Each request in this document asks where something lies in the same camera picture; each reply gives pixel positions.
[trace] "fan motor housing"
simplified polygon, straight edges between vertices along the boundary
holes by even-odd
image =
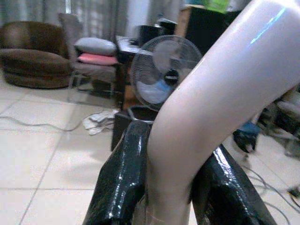
[[[166,72],[164,80],[170,86],[176,85],[179,80],[179,73],[175,69],[170,69]]]

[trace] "fan blade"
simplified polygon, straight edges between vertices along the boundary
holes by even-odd
[[[144,84],[138,81],[136,86],[140,96],[151,104],[163,103],[172,93],[172,88],[164,80],[160,80],[155,84]]]
[[[161,43],[158,43],[153,51],[153,61],[156,68],[162,73],[171,69],[171,56],[175,54],[176,50],[180,48],[180,44],[167,40]]]
[[[178,83],[181,83],[192,71],[192,69],[184,68],[179,72]]]

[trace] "gray cushion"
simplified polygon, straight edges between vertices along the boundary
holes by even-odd
[[[116,45],[113,42],[96,37],[83,37],[76,41],[74,46],[84,53],[95,55],[113,56],[116,52]]]
[[[111,66],[100,66],[94,64],[76,62],[72,64],[73,69],[103,82],[112,83],[116,80],[116,68]]]

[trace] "green object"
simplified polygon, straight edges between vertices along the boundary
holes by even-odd
[[[208,10],[226,13],[229,0],[203,0],[203,4]]]

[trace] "cable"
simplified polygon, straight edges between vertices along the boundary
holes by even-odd
[[[290,193],[289,193],[289,195],[290,195],[290,197],[291,197],[292,202],[295,203],[295,205],[297,205],[297,206],[300,208],[300,205],[299,205],[298,203],[296,203],[296,201],[295,201],[293,195],[290,194]]]
[[[253,179],[257,180],[257,181],[260,181],[262,182],[264,185],[266,185],[268,188],[270,188],[271,190],[275,191],[283,200],[286,201],[286,203],[291,206],[297,213],[300,214],[300,210],[297,209],[295,206],[293,206],[279,191],[277,191],[276,188],[274,188],[273,186],[271,186],[270,184],[268,184],[258,173],[256,173],[255,171],[251,170],[250,168],[246,167],[246,166],[243,166],[244,168],[248,169],[249,171],[253,172],[256,176],[259,177],[258,178],[255,178],[253,177]]]
[[[270,207],[276,209],[278,212],[280,212],[280,214],[286,219],[287,224],[288,224],[288,225],[291,225],[290,220],[289,220],[288,217],[284,214],[283,211],[281,211],[281,210],[280,210],[279,208],[277,208],[275,205],[272,205],[272,204],[270,204],[270,203],[268,203],[268,202],[264,202],[264,203],[265,203],[266,205],[268,205],[268,206],[270,206]]]
[[[98,114],[98,113],[102,113],[102,112],[103,112],[103,110],[101,112],[93,113],[91,115],[86,116],[84,119],[86,119],[87,117],[92,116],[94,114]],[[11,117],[11,116],[0,116],[0,119],[11,120],[11,121],[13,121],[16,124],[19,124],[19,125],[25,126],[25,127],[51,127],[51,128],[54,128],[54,129],[57,129],[57,130],[60,130],[60,131],[64,131],[64,132],[72,132],[72,131],[74,131],[74,130],[78,129],[80,127],[81,123],[82,123],[82,121],[80,121],[75,127],[71,128],[71,129],[63,129],[63,128],[57,127],[57,126],[55,126],[53,124],[49,124],[49,123],[40,123],[40,124],[25,123],[25,122],[22,122],[20,120],[17,120],[14,117]],[[108,125],[112,125],[112,124],[114,124],[114,122],[111,121],[111,120],[109,120],[109,121],[103,121],[100,124],[99,127],[108,126]]]
[[[13,121],[14,123],[17,123],[21,126],[25,126],[25,127],[51,127],[51,128],[54,128],[54,129],[57,129],[57,130],[61,130],[61,131],[65,131],[65,132],[71,132],[71,131],[74,131],[76,130],[77,128],[79,128],[79,126],[81,125],[81,121],[72,129],[62,129],[60,127],[57,127],[53,124],[49,124],[49,123],[40,123],[40,124],[30,124],[30,123],[24,123],[20,120],[17,120],[13,117],[10,117],[10,116],[0,116],[0,119],[6,119],[6,120],[11,120]]]
[[[279,191],[280,193],[286,193],[286,192],[288,192],[290,189],[294,189],[294,188],[298,188],[298,187],[300,187],[300,184],[294,185],[294,186],[292,186],[291,188],[287,188],[287,189],[277,189],[277,191]]]

